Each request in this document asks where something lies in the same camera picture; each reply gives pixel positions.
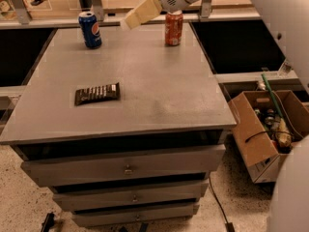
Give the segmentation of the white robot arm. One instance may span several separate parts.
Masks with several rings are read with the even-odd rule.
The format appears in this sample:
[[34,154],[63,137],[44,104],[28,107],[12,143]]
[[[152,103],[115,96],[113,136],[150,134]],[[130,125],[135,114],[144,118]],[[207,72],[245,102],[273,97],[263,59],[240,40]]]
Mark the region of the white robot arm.
[[[198,0],[152,0],[151,10],[126,14],[132,29],[159,13],[186,9]],[[303,87],[309,85],[309,0],[250,0],[288,58]],[[309,136],[298,141],[280,170],[270,205],[267,232],[309,232]]]

